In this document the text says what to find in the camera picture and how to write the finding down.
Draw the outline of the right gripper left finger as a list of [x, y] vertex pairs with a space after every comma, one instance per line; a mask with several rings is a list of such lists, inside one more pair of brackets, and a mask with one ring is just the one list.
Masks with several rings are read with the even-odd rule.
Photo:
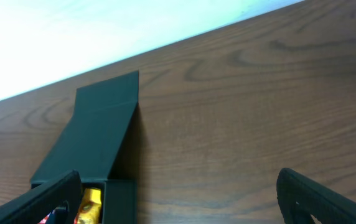
[[49, 223], [73, 223], [82, 200], [78, 171], [68, 171], [0, 206], [2, 223], [39, 223], [50, 215]]

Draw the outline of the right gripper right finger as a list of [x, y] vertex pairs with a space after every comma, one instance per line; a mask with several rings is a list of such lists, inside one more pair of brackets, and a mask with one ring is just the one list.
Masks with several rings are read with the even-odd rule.
[[356, 223], [356, 203], [290, 169], [280, 170], [277, 199], [285, 224]]

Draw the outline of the yellow snack bag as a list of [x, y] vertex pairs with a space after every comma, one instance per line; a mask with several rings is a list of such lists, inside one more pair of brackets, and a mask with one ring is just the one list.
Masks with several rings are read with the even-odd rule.
[[101, 207], [101, 190], [85, 189], [80, 208], [75, 218], [75, 223], [99, 224]]

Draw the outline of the red candy bag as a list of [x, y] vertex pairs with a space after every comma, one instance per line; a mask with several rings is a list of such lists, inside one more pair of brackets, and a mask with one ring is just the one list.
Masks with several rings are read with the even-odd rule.
[[46, 217], [41, 219], [38, 224], [55, 224], [55, 215], [54, 215], [54, 210], [51, 211]]

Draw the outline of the black gift box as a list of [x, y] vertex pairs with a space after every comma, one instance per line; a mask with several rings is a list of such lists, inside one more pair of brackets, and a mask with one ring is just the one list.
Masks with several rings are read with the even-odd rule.
[[84, 188], [101, 189], [101, 223], [136, 223], [136, 184], [113, 179], [138, 106], [139, 72], [78, 88], [73, 115], [30, 180], [32, 188], [77, 170]]

